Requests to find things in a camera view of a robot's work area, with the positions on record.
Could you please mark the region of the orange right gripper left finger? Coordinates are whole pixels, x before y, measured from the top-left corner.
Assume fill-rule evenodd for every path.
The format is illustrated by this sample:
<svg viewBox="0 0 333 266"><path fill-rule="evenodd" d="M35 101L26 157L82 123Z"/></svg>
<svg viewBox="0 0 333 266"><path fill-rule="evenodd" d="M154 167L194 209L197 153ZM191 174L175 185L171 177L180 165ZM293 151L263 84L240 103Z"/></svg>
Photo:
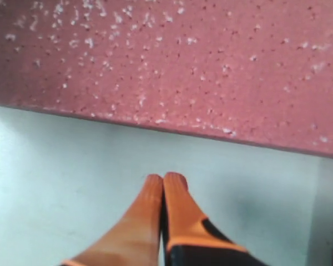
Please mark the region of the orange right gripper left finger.
<svg viewBox="0 0 333 266"><path fill-rule="evenodd" d="M62 265L158 265L163 179L147 179L121 219L85 251Z"/></svg>

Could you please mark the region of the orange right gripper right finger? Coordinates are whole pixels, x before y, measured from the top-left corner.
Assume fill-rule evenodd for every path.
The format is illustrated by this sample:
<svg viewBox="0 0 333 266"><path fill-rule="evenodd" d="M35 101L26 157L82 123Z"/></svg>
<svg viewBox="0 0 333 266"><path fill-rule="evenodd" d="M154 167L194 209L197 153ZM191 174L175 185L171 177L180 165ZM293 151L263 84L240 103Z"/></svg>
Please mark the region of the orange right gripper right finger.
<svg viewBox="0 0 333 266"><path fill-rule="evenodd" d="M163 241L166 265L242 265L249 252L210 222L188 191L186 178L168 172L163 178Z"/></svg>

